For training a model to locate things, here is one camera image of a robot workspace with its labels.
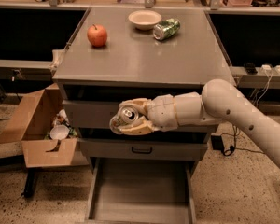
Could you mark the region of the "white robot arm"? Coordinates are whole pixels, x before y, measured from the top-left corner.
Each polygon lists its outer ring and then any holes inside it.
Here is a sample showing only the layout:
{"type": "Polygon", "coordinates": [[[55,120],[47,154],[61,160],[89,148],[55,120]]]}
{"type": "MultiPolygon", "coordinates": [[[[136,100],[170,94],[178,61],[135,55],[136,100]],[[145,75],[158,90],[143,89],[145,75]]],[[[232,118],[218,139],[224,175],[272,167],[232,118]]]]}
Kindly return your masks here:
{"type": "Polygon", "coordinates": [[[119,104],[110,121],[115,133],[145,135],[180,126],[218,124],[226,120],[243,131],[280,169],[280,124],[255,108],[232,84],[214,79],[200,94],[163,95],[119,104]]]}

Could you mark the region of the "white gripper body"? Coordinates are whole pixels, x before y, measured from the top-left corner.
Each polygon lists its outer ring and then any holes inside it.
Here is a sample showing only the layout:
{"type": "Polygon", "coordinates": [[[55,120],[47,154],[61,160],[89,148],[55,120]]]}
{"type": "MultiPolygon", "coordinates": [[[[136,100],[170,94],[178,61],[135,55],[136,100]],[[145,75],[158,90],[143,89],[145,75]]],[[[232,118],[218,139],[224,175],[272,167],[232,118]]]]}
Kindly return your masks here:
{"type": "Polygon", "coordinates": [[[178,127],[175,100],[170,94],[158,96],[147,102],[147,118],[154,131],[168,132],[178,127]]]}

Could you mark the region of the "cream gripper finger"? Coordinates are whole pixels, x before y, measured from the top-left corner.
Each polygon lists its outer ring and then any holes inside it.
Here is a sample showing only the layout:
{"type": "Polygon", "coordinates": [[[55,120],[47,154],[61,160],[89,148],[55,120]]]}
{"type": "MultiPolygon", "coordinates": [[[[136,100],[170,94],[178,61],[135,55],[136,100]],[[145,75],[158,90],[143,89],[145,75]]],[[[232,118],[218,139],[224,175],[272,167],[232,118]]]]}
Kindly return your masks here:
{"type": "Polygon", "coordinates": [[[142,115],[147,115],[147,105],[149,104],[150,99],[147,98],[136,98],[131,100],[123,101],[119,104],[119,108],[124,107],[125,105],[134,107],[142,115]]]}
{"type": "Polygon", "coordinates": [[[131,124],[119,126],[119,130],[126,135],[147,135],[155,131],[152,122],[145,117],[141,117],[131,124]]]}

